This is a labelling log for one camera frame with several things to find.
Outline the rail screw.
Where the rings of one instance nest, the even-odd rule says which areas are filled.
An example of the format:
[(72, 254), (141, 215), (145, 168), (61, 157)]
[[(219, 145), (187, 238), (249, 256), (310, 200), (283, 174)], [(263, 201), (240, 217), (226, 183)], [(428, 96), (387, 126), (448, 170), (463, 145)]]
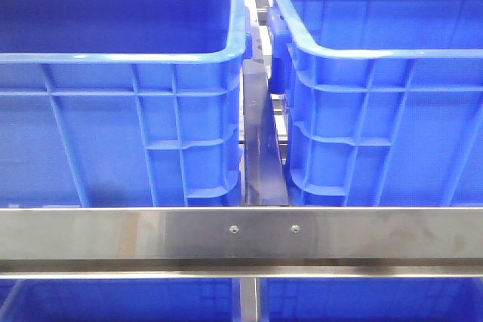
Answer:
[(298, 233), (300, 231), (300, 227), (298, 225), (292, 225), (291, 226), (291, 233)]
[(229, 227), (229, 230), (230, 230), (230, 232), (231, 232), (231, 233), (233, 233), (233, 234), (237, 234), (237, 233), (239, 232), (239, 228), (238, 228), (238, 226), (237, 226), (237, 225), (231, 225), (231, 226)]

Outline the large blue crate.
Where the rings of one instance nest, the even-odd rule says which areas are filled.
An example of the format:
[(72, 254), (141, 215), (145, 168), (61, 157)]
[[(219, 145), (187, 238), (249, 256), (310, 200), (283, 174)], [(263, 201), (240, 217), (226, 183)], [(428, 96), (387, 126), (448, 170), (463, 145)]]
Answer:
[(482, 204), (482, 0), (273, 0), (293, 204)]
[(245, 0), (1, 0), (3, 207), (233, 207)]

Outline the large blue crate left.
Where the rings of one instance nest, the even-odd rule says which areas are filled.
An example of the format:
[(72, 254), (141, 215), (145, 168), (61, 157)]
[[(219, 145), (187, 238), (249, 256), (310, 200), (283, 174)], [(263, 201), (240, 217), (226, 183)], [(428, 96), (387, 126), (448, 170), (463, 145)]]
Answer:
[(1, 0), (3, 207), (233, 207), (245, 0)]

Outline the right rail screw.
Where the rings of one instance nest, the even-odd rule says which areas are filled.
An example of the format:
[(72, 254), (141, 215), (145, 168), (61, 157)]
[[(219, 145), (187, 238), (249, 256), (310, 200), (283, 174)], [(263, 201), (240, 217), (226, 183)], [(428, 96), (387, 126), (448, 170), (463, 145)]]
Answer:
[(298, 225), (292, 225), (291, 226), (291, 233), (298, 233), (300, 231), (300, 227)]

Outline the blue crate lower left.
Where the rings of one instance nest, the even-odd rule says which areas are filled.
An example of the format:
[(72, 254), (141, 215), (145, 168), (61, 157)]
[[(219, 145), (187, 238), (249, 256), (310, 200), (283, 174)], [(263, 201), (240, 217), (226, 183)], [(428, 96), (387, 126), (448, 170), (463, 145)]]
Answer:
[(21, 281), (3, 321), (239, 321), (233, 279)]

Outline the steel vertical post lower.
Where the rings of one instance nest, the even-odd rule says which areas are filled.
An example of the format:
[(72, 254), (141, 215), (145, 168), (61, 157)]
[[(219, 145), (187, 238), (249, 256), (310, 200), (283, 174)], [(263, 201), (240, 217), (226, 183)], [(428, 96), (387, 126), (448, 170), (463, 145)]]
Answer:
[(241, 321), (261, 321), (260, 280), (242, 278), (240, 280)]

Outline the steel divider bar centre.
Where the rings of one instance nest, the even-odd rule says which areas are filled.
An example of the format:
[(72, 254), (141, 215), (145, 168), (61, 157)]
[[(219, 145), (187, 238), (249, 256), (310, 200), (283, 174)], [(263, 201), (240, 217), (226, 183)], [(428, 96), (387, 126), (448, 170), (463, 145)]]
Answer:
[(252, 207), (287, 207), (272, 100), (261, 59), (243, 64), (245, 202)]

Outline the blue crate lower right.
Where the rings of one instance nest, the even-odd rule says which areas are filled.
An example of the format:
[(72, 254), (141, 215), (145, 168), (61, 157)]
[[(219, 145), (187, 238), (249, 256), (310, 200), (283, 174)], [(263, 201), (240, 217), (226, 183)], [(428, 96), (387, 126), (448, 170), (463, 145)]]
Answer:
[(267, 321), (480, 321), (479, 278), (267, 278)]

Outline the stainless steel front rail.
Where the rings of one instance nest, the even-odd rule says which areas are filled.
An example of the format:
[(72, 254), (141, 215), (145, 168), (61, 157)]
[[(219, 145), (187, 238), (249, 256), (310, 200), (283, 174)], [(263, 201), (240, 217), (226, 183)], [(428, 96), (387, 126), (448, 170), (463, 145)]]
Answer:
[[(292, 225), (300, 231), (291, 233)], [(5, 279), (481, 274), (477, 207), (1, 211)]]

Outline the left rail screw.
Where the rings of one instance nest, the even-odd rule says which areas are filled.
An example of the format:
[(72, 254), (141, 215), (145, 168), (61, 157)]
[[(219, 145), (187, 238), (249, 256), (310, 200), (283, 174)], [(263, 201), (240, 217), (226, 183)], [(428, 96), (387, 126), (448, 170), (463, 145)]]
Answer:
[(231, 232), (231, 233), (233, 233), (233, 234), (237, 234), (237, 233), (239, 232), (239, 228), (238, 228), (238, 226), (237, 226), (237, 225), (231, 225), (231, 226), (229, 227), (229, 230), (230, 230), (230, 232)]

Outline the large blue crate right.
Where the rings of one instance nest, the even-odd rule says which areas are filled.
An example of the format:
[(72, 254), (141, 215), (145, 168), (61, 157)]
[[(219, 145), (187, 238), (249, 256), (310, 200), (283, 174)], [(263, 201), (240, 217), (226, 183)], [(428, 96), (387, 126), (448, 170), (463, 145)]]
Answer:
[(293, 204), (482, 204), (482, 0), (273, 0)]

